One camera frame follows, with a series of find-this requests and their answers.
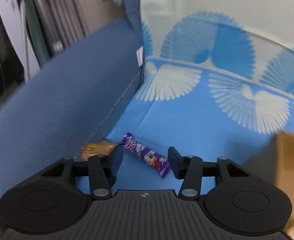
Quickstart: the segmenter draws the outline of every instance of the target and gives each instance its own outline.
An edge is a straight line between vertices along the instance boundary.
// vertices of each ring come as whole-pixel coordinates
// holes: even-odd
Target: fabric tag
[[[139,67],[142,67],[142,65],[143,65],[143,50],[144,50],[144,47],[141,46],[141,47],[136,51],[137,61],[138,61],[138,66],[139,66]]]

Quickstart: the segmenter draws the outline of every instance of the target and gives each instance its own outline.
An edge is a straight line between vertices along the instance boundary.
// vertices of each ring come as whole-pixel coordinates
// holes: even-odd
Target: blue shell pattern
[[[145,22],[142,22],[142,31],[144,39],[145,56],[152,56],[154,49],[152,44],[152,37],[149,28]]]
[[[232,18],[219,13],[197,12],[187,16],[167,34],[161,57],[213,64],[251,79],[255,51],[249,34]]]
[[[294,48],[283,49],[270,60],[260,82],[294,94]]]

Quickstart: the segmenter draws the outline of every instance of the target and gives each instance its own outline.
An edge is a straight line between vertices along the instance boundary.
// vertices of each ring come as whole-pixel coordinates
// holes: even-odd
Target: snack package
[[[170,165],[164,156],[142,145],[134,140],[133,135],[128,132],[122,141],[124,149],[134,153],[139,159],[158,170],[159,175],[164,178],[170,171]]]
[[[111,141],[101,141],[96,143],[87,144],[86,147],[82,149],[81,157],[83,160],[87,161],[89,157],[104,154],[109,155],[111,151],[116,147],[117,143]]]

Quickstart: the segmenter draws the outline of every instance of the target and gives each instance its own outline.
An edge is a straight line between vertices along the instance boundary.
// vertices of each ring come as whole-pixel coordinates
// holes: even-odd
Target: purple candy wrapper
[[[128,132],[122,141],[124,149],[134,153],[139,159],[158,170],[159,175],[164,178],[170,171],[170,165],[164,156],[142,145],[134,140],[133,135]]]

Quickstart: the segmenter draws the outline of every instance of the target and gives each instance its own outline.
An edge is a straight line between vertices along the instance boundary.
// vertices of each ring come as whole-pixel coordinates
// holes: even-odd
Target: orange snack wrapper
[[[94,155],[109,155],[116,145],[117,143],[107,140],[87,144],[86,147],[82,149],[81,157],[84,161],[88,161],[88,158]]]

